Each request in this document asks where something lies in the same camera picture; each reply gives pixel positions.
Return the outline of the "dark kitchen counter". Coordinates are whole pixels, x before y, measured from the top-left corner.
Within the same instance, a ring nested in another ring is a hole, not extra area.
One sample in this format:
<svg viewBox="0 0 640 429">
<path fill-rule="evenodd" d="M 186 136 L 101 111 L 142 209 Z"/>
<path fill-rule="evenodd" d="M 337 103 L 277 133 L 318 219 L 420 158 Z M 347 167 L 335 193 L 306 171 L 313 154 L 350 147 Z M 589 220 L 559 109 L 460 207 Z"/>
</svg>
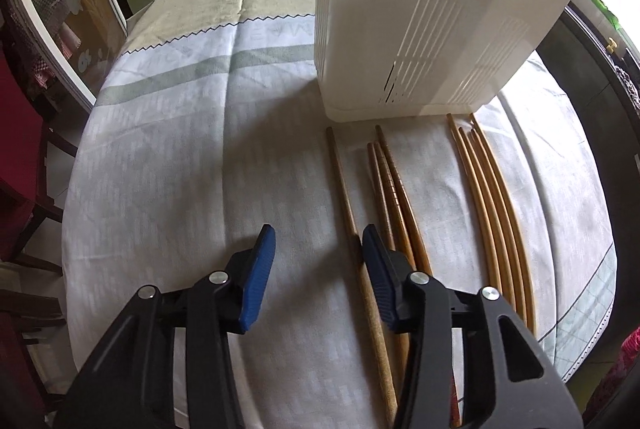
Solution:
<svg viewBox="0 0 640 429">
<path fill-rule="evenodd" d="M 612 207 L 639 204 L 639 113 L 620 67 L 574 4 L 568 4 L 537 47 L 570 98 Z"/>
</svg>

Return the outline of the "glass door cabinet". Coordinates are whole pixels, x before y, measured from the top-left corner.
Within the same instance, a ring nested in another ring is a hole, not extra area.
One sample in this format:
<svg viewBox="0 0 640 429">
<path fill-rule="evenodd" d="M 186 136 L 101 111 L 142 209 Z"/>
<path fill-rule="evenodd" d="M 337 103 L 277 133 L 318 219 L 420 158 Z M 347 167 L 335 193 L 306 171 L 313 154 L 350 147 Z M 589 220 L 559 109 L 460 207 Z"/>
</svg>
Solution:
<svg viewBox="0 0 640 429">
<path fill-rule="evenodd" d="M 27 74 L 61 84 L 90 111 L 118 58 L 127 25 L 116 0 L 8 0 Z"/>
</svg>

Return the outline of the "white grey patterned tablecloth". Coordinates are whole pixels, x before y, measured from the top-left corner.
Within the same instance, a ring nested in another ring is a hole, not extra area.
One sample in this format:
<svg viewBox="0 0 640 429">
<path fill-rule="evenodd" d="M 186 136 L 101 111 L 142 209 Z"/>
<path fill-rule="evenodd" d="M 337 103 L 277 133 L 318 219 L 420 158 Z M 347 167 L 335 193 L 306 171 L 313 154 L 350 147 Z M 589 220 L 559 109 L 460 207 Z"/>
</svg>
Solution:
<svg viewBox="0 0 640 429">
<path fill-rule="evenodd" d="M 615 296 L 596 162 L 537 54 L 474 117 L 518 216 L 537 339 L 568 378 Z M 329 128 L 314 0 L 157 0 L 105 80 L 70 177 L 62 259 L 75 362 L 139 287 L 189 287 L 270 224 L 264 303 L 230 341 L 247 426 L 383 427 Z"/>
</svg>

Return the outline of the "red-ended orange chopstick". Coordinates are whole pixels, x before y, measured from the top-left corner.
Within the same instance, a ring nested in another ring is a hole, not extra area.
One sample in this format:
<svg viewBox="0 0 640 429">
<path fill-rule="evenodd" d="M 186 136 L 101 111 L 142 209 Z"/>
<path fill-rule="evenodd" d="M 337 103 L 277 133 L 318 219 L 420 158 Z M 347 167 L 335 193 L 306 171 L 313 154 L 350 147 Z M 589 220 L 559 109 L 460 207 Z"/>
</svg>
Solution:
<svg viewBox="0 0 640 429">
<path fill-rule="evenodd" d="M 375 130 L 376 134 L 378 135 L 378 142 L 380 142 L 381 144 L 381 149 L 384 153 L 387 165 L 388 167 L 390 167 L 390 175 L 392 176 L 392 179 L 394 181 L 394 190 L 396 192 L 397 201 L 399 204 L 400 219 L 402 224 L 405 226 L 405 230 L 407 231 L 407 238 L 409 246 L 411 247 L 408 252 L 411 253 L 411 256 L 413 256 L 413 262 L 416 264 L 416 268 L 419 271 L 425 272 L 427 274 L 432 274 L 433 270 L 431 262 L 430 259 L 428 259 L 419 223 L 418 220 L 416 220 L 416 215 L 414 214 L 413 208 L 411 206 L 408 193 L 404 186 L 404 182 L 402 182 L 398 166 L 394 160 L 392 153 L 390 152 L 390 147 L 388 146 L 388 142 L 386 140 L 382 127 L 380 125 L 376 125 Z"/>
</svg>

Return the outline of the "red-ended patterned chopstick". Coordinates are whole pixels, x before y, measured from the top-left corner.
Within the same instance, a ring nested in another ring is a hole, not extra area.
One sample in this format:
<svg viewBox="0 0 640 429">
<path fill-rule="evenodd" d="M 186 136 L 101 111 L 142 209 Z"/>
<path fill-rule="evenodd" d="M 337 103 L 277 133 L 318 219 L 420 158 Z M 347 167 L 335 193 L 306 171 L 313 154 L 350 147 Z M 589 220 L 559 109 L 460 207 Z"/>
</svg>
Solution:
<svg viewBox="0 0 640 429">
<path fill-rule="evenodd" d="M 390 213 L 396 251 L 403 253 L 414 271 L 419 271 L 408 250 L 407 231 L 399 215 L 399 204 L 380 142 L 374 143 L 386 204 Z M 396 428 L 448 428 L 457 421 L 456 391 L 452 375 L 451 319 L 446 289 L 431 276 L 423 286 L 409 285 L 412 322 L 409 353 L 395 418 Z"/>
</svg>

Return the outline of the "white plastic utensil holder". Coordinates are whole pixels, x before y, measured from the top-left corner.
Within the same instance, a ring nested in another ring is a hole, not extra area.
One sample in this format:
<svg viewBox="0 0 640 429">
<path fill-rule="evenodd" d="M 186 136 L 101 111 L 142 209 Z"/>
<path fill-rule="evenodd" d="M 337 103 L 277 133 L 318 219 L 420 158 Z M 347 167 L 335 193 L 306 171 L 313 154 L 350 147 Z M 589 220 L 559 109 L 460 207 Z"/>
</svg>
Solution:
<svg viewBox="0 0 640 429">
<path fill-rule="evenodd" d="M 570 0 L 316 0 L 314 65 L 336 122 L 468 114 Z"/>
</svg>

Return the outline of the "red chair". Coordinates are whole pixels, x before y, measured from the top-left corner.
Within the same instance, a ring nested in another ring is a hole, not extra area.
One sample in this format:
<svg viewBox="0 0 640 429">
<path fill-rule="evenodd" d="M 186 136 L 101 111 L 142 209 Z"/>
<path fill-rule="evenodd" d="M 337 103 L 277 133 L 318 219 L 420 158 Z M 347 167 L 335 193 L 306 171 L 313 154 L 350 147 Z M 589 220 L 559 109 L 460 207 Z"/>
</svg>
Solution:
<svg viewBox="0 0 640 429">
<path fill-rule="evenodd" d="M 61 222 L 63 209 L 47 191 L 47 149 L 74 156 L 77 148 L 54 132 L 1 61 L 1 260 L 62 273 L 59 265 L 23 253 L 43 220 Z M 64 323 L 57 300 L 3 290 L 1 293 L 1 389 L 38 414 L 53 412 L 62 397 L 44 386 L 24 338 L 30 331 Z"/>
</svg>

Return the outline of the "thin speckled wooden chopstick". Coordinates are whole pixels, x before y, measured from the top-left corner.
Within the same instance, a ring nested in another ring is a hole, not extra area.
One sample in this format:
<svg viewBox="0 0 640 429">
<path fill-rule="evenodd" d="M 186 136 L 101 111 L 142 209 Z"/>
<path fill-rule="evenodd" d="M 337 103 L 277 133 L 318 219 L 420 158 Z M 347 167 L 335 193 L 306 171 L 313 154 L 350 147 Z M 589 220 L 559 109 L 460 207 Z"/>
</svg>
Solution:
<svg viewBox="0 0 640 429">
<path fill-rule="evenodd" d="M 390 366 L 390 356 L 388 355 L 382 321 L 378 314 L 378 306 L 376 305 L 369 274 L 361 255 L 360 235 L 352 212 L 340 150 L 332 127 L 326 128 L 326 143 L 328 143 L 332 174 L 337 185 L 338 200 L 340 201 L 343 225 L 348 239 L 349 253 L 352 255 L 352 260 L 354 260 L 355 264 L 359 293 L 363 303 L 363 315 L 367 321 L 369 339 L 374 354 L 376 372 L 378 373 L 378 385 L 380 386 L 384 406 L 386 427 L 391 428 L 397 413 L 397 397 L 392 367 Z"/>
</svg>

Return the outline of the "light bamboo chopstick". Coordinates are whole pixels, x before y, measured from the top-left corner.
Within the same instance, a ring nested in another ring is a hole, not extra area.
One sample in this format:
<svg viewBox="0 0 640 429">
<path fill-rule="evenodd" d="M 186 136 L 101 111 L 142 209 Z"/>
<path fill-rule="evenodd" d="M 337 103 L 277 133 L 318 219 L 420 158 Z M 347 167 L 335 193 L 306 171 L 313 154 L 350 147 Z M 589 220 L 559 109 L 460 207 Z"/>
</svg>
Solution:
<svg viewBox="0 0 640 429">
<path fill-rule="evenodd" d="M 480 181 L 478 181 L 477 174 L 472 163 L 471 152 L 465 144 L 465 136 L 457 128 L 454 116 L 447 114 L 447 122 L 451 135 L 454 138 L 454 143 L 456 143 L 459 157 L 462 161 L 462 166 L 466 175 L 466 180 L 468 180 L 469 188 L 473 197 L 477 222 L 480 226 L 480 235 L 482 235 L 489 285 L 501 291 L 502 283 L 498 266 L 499 261 L 496 244 L 494 235 L 492 235 L 484 196 L 480 190 Z"/>
<path fill-rule="evenodd" d="M 518 298 L 521 299 L 524 322 L 532 332 L 536 334 L 536 305 L 533 290 L 532 275 L 530 275 L 528 259 L 523 241 L 523 235 L 518 225 L 515 210 L 511 201 L 511 197 L 506 187 L 506 179 L 498 165 L 494 151 L 488 142 L 485 132 L 480 128 L 474 114 L 470 115 L 472 129 L 478 137 L 478 142 L 482 145 L 483 152 L 487 163 L 491 169 L 492 178 L 495 180 L 498 201 L 503 210 L 502 223 L 506 227 L 506 241 L 511 255 L 511 270 L 514 279 L 514 286 L 518 289 Z"/>
<path fill-rule="evenodd" d="M 488 171 L 480 163 L 480 149 L 476 147 L 476 142 L 471 140 L 472 131 L 465 132 L 462 127 L 459 127 L 458 132 L 466 149 L 466 159 L 471 164 L 474 175 L 473 186 L 477 189 L 480 200 L 480 226 L 486 231 L 485 251 L 490 285 L 497 288 L 510 305 L 516 305 L 508 249 L 506 249 L 506 240 L 496 203 L 488 184 Z"/>
<path fill-rule="evenodd" d="M 472 130 L 472 134 L 471 134 L 471 140 L 476 142 L 476 147 L 480 149 L 480 163 L 483 165 L 483 168 L 485 170 L 488 171 L 488 184 L 491 190 L 491 194 L 494 197 L 495 203 L 496 203 L 496 207 L 497 207 L 497 212 L 500 218 L 500 222 L 502 225 L 502 230 L 503 230 L 503 235 L 504 235 L 504 239 L 506 240 L 506 227 L 504 226 L 504 224 L 502 223 L 502 219 L 503 219 L 503 210 L 501 209 L 501 204 L 498 201 L 499 195 L 497 194 L 497 188 L 495 186 L 495 180 L 494 178 L 492 178 L 492 173 L 491 173 L 491 169 L 487 163 L 487 160 L 485 158 L 485 154 L 483 152 L 482 149 L 482 145 L 480 145 L 480 142 L 478 142 L 478 137 L 476 135 L 476 133 Z M 506 241 L 506 249 L 508 249 L 508 255 L 509 255 L 509 261 L 510 261 L 510 267 L 511 267 L 511 255 L 510 255 L 510 249 L 508 248 L 508 242 Z M 519 316 L 521 316 L 521 319 L 523 319 L 523 310 L 522 310 L 522 304 L 521 304 L 521 299 L 518 298 L 518 289 L 514 286 L 514 290 L 515 290 L 515 295 L 516 295 L 516 305 L 512 305 L 512 307 L 515 309 L 516 313 L 518 313 Z"/>
</svg>

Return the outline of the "brown wooden chopstick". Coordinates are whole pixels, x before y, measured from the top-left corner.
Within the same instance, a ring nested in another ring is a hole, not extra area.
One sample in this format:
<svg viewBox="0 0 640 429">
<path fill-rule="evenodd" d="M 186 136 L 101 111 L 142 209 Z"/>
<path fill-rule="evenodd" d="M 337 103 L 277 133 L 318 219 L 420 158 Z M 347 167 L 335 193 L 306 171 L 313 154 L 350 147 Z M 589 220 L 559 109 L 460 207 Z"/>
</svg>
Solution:
<svg viewBox="0 0 640 429">
<path fill-rule="evenodd" d="M 390 222 L 390 213 L 387 209 L 386 195 L 381 174 L 381 164 L 378 162 L 378 155 L 376 155 L 376 149 L 372 142 L 367 144 L 367 151 L 373 181 L 376 211 L 378 212 L 378 220 L 380 220 L 381 224 L 381 237 L 388 249 L 395 249 L 392 223 Z M 395 336 L 395 349 L 397 361 L 396 367 L 397 371 L 399 371 L 399 377 L 402 378 L 405 374 L 409 353 L 409 336 L 407 334 L 399 334 Z"/>
</svg>

